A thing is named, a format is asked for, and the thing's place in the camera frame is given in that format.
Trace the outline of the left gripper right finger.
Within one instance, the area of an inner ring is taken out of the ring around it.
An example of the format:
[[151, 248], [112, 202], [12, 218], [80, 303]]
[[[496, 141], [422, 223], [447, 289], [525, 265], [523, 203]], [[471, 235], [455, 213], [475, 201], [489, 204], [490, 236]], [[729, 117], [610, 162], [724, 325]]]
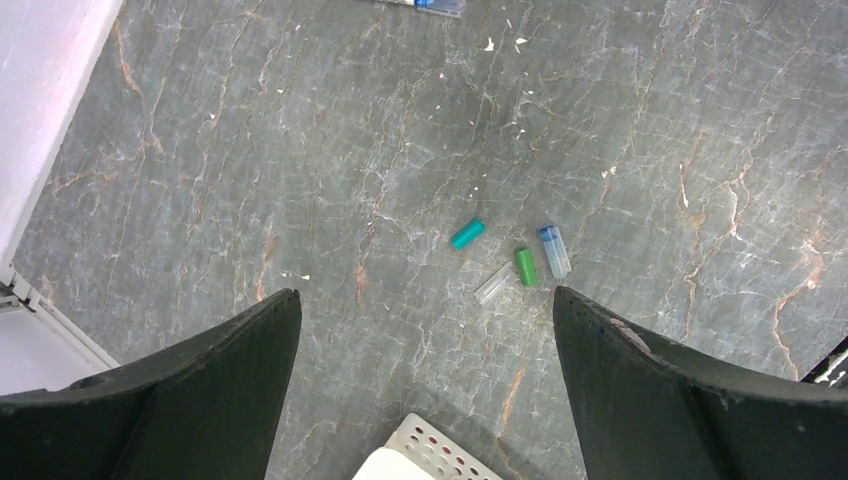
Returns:
[[847, 393], [759, 373], [569, 287], [553, 327], [591, 479], [843, 479]]

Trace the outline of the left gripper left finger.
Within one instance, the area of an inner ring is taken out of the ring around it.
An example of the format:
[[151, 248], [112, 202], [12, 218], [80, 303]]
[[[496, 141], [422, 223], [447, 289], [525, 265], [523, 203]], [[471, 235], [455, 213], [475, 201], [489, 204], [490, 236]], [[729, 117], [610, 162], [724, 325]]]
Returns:
[[57, 390], [1, 399], [5, 479], [261, 479], [298, 350], [280, 290], [218, 326]]

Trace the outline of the green pen cap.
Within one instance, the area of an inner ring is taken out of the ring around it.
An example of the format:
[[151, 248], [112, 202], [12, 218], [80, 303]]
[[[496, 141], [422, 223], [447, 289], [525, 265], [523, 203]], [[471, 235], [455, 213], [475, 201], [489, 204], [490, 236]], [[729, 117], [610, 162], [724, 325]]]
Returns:
[[514, 263], [521, 284], [534, 286], [538, 278], [531, 250], [528, 247], [517, 248], [514, 251]]

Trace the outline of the clear purple pen cap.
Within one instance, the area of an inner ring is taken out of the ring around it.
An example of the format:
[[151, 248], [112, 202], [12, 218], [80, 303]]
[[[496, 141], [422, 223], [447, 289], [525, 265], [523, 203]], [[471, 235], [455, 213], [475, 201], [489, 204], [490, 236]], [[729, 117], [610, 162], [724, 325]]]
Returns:
[[511, 262], [506, 262], [475, 290], [474, 297], [479, 304], [485, 305], [501, 294], [515, 280], [514, 267]]

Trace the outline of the teal pen cap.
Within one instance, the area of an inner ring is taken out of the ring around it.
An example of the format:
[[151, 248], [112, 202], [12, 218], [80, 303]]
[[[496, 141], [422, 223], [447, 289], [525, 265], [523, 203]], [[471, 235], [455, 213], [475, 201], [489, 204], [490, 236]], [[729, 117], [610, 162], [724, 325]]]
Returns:
[[467, 224], [461, 227], [450, 239], [453, 248], [462, 250], [477, 239], [486, 229], [483, 221], [473, 217]]

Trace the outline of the white plastic basket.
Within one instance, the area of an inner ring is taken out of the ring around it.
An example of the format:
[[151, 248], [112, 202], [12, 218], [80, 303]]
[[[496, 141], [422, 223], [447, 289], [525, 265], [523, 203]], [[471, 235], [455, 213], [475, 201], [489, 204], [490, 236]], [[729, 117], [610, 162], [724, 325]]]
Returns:
[[501, 480], [502, 477], [421, 416], [410, 413], [353, 476], [353, 480], [393, 479]]

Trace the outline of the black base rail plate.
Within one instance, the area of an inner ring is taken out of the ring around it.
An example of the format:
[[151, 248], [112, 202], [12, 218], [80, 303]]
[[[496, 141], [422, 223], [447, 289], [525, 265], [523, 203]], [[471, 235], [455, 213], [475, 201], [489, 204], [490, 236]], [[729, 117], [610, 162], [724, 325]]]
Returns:
[[847, 389], [847, 345], [845, 337], [801, 382], [828, 388]]

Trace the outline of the aluminium frame rail left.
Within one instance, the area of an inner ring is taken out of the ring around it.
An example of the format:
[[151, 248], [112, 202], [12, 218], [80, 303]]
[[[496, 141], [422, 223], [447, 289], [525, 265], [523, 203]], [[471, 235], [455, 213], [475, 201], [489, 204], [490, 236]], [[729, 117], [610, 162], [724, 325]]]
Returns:
[[25, 280], [10, 262], [1, 263], [1, 313], [22, 314], [26, 322], [40, 323], [52, 336], [99, 371], [120, 366], [115, 358]]

